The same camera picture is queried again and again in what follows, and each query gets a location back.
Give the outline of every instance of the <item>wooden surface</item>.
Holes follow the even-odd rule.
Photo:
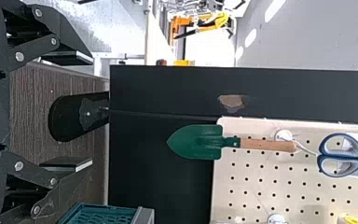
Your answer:
[[[293,153],[296,151],[296,144],[293,142],[276,142],[261,139],[241,139],[241,148],[273,150]]]
[[[74,196],[60,211],[46,220],[31,223],[55,223],[76,202],[107,201],[106,127],[69,143],[55,141],[48,131],[48,111],[59,96],[108,91],[109,82],[40,63],[28,63],[11,73],[11,151],[39,164],[56,157],[92,157],[92,170],[74,189]]]

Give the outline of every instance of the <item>white wall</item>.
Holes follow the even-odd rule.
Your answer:
[[[235,47],[228,36],[225,30],[214,30],[187,37],[186,59],[196,66],[233,67]]]
[[[271,2],[252,1],[239,20],[237,48],[254,28],[257,37],[236,66],[358,69],[358,1],[286,0],[265,23]]]

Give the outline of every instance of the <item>cable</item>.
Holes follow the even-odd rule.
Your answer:
[[[298,141],[294,140],[294,139],[289,139],[289,138],[286,138],[285,136],[283,135],[279,135],[278,136],[278,139],[282,139],[283,141],[286,141],[286,142],[294,142],[296,143],[296,146],[298,148],[300,148],[301,150],[313,155],[313,156],[318,156],[318,153],[314,152],[314,151],[311,151],[309,149],[307,149],[306,147],[304,147],[301,143],[299,143]]]

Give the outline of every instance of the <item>screw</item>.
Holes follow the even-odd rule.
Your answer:
[[[39,213],[40,213],[40,206],[36,206],[36,207],[34,208],[34,214],[37,215],[37,214],[39,214]]]
[[[22,170],[22,168],[24,168],[24,163],[22,163],[22,161],[18,161],[14,165],[14,169],[16,169],[16,171],[20,171],[20,170]]]
[[[34,14],[35,14],[37,17],[42,17],[42,16],[43,16],[43,13],[42,13],[42,11],[41,11],[39,8],[37,8],[37,9],[34,11]]]
[[[57,184],[57,179],[56,179],[56,178],[52,178],[52,179],[50,180],[50,185],[55,185],[55,184]]]
[[[16,53],[16,60],[17,60],[18,62],[23,62],[23,61],[24,61],[24,54],[21,53],[21,52],[17,52],[17,53]]]

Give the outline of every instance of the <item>yellow object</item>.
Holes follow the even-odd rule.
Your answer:
[[[207,24],[200,24],[200,26],[197,27],[196,32],[206,32],[206,31],[212,31],[217,30],[220,28],[226,27],[227,29],[235,29],[235,27],[232,27],[232,23],[234,22],[226,12],[219,12],[219,13],[210,13],[205,15],[199,15],[197,17],[190,16],[190,17],[173,17],[171,20],[171,31],[170,31],[170,45],[173,45],[173,39],[179,35],[179,30],[181,26],[193,26],[197,24],[194,24],[194,21],[204,21],[207,22]]]
[[[222,28],[224,25],[228,23],[229,16],[226,12],[221,12],[217,15],[217,18],[214,20],[214,25],[207,26],[207,27],[200,27],[200,32],[210,31],[210,30],[217,30]]]
[[[358,224],[357,217],[339,217],[337,224]]]
[[[344,217],[344,220],[348,224],[358,224],[358,218],[356,218],[356,217]]]
[[[175,66],[194,66],[195,62],[190,61],[190,60],[176,60],[173,65],[175,65]]]

